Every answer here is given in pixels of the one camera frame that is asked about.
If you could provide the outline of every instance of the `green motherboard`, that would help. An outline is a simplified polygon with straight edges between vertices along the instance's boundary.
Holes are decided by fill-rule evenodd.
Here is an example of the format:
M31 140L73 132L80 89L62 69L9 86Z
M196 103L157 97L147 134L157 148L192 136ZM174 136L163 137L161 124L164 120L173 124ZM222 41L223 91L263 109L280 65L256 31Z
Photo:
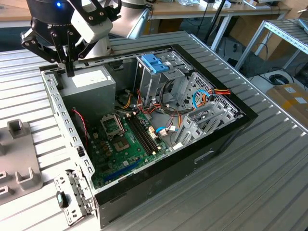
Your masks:
M148 138L152 139L148 131L151 125L145 115L138 113L134 119L140 123L141 127L138 128L143 129L149 135ZM92 176L95 188L100 188L170 152L169 147L159 138L152 139L157 151L152 153L146 151L147 143L140 140L140 129L136 134L136 129L130 126L131 122L127 117L119 117L118 120L125 132L115 135L112 139L110 137L108 139L107 133L118 128L115 121L108 120L104 123L105 129L101 123L88 129L90 140L87 150L95 168Z

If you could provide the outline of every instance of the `metal bracket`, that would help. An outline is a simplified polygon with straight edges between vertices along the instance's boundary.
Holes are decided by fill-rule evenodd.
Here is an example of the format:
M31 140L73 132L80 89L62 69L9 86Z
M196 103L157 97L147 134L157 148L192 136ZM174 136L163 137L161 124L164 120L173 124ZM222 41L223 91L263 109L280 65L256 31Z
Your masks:
M65 173L54 179L60 208L64 208L64 215L68 225L73 225L84 216L95 210L95 202L90 187L80 169Z

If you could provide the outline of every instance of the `motherboard chip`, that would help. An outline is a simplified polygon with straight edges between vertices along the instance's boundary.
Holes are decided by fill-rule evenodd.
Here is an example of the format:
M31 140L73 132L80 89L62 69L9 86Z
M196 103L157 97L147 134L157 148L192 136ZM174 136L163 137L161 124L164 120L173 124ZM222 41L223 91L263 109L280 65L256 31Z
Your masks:
M125 138L125 136L116 137L115 139L112 140L112 143L118 152L129 148L129 143L128 140Z

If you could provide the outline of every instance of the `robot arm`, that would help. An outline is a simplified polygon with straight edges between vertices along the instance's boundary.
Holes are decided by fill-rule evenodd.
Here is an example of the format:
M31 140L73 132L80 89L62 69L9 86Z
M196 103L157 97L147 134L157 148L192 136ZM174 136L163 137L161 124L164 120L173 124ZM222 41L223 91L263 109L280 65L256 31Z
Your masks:
M90 1L82 6L81 0L27 0L32 20L31 29L21 34L22 46L50 63L64 65L68 77L74 76L73 63L85 58L120 18L121 0L115 8ZM42 45L37 37L55 49Z

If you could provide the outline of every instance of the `metal workbench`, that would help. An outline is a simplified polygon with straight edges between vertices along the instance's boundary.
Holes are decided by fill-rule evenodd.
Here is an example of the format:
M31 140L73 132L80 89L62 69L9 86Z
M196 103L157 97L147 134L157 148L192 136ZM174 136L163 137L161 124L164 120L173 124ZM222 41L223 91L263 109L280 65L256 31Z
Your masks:
M294 53L294 55L287 61L284 65L284 69L286 69L290 63L298 56L298 54L302 51L308 54L308 34L304 29L298 24L296 19L288 20L268 20L263 21L256 31L255 35L251 39L248 44L246 50L243 52L239 62L236 64L235 69L239 70L241 66L244 64L246 58L248 57L250 51L253 46L257 42L259 36L263 33L265 29L268 29L268 34L264 37L261 42L259 48L257 49L255 55L259 55L261 50L265 47L263 44L267 44L269 38L274 33L277 36L281 37L288 43L295 46L298 50Z
M307 130L186 32L112 40L117 53L178 43L259 116L220 156L123 215L107 231L299 230L308 225ZM0 230L66 230L52 179L72 167L28 51L0 53L0 126L31 125L44 186L0 206ZM94 216L73 230L98 230Z

